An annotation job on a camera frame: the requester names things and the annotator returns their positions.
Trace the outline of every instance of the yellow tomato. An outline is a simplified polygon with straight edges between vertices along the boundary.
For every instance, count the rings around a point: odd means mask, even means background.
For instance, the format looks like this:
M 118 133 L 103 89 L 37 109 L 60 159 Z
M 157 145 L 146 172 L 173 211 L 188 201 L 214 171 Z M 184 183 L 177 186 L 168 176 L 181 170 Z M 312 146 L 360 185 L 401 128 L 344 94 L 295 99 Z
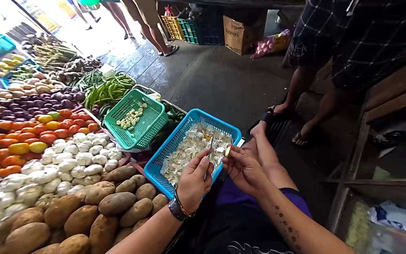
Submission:
M 55 131 L 55 130 L 59 129 L 59 124 L 60 124 L 60 122 L 50 121 L 47 124 L 45 124 L 45 126 L 47 127 L 48 130 Z
M 29 152 L 29 144 L 28 143 L 17 143 L 8 146 L 8 150 L 17 155 L 23 155 Z
M 38 121 L 41 123 L 47 123 L 53 121 L 53 117 L 50 115 L 41 115 L 38 117 Z
M 43 142 L 32 142 L 29 145 L 29 150 L 33 153 L 43 153 L 43 151 L 48 147 L 46 143 Z

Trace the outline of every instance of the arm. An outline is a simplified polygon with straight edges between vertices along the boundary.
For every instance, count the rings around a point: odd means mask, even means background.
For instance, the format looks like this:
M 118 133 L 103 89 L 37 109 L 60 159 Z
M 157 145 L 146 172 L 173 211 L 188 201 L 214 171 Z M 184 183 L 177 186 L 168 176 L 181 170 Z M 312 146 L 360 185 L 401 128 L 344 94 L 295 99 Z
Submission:
M 310 219 L 287 199 L 268 180 L 261 165 L 241 148 L 231 146 L 229 158 L 223 158 L 223 162 L 223 169 L 236 186 L 257 199 L 295 253 L 354 254 L 335 235 Z
M 200 205 L 203 194 L 211 189 L 211 173 L 214 165 L 209 162 L 209 149 L 199 153 L 183 169 L 178 183 L 178 197 L 188 213 L 193 213 Z M 183 222 L 176 219 L 168 206 L 163 207 L 134 233 L 128 235 L 108 254 L 160 254 L 172 240 Z

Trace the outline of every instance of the vegetable stall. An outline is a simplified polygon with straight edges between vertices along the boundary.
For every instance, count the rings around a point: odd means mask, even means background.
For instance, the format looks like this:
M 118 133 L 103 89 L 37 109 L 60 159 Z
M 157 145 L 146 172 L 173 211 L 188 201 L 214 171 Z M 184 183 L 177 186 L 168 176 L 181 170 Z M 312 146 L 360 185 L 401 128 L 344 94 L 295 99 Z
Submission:
M 240 139 L 54 37 L 22 44 L 30 57 L 0 71 L 0 254 L 105 253 L 167 205 L 195 154 L 213 144 L 216 178 Z

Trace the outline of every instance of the purple shorts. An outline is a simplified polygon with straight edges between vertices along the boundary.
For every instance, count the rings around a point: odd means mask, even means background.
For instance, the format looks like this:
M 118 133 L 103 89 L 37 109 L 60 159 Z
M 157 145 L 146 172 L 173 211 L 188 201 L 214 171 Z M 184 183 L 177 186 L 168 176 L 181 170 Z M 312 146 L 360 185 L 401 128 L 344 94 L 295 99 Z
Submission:
M 293 188 L 280 188 L 281 192 L 297 207 L 306 214 L 311 219 L 311 213 L 309 212 L 308 205 L 306 204 L 305 199 L 301 196 L 299 191 Z M 234 184 L 231 178 L 227 178 L 220 189 L 219 195 L 217 196 L 216 204 L 233 204 L 233 203 L 242 203 L 248 206 L 254 207 L 260 210 L 256 199 L 252 196 L 249 196 L 243 193 L 237 186 Z

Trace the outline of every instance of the wristwatch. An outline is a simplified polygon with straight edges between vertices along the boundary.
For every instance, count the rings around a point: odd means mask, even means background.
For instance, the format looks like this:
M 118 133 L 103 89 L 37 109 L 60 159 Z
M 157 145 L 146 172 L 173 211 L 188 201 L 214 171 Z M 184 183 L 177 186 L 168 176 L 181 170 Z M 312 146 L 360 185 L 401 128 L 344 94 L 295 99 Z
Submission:
M 178 203 L 176 198 L 170 200 L 169 209 L 170 212 L 172 212 L 173 216 L 177 218 L 179 221 L 184 222 L 187 220 L 188 216 L 186 216 L 184 212 L 181 210 L 180 204 Z

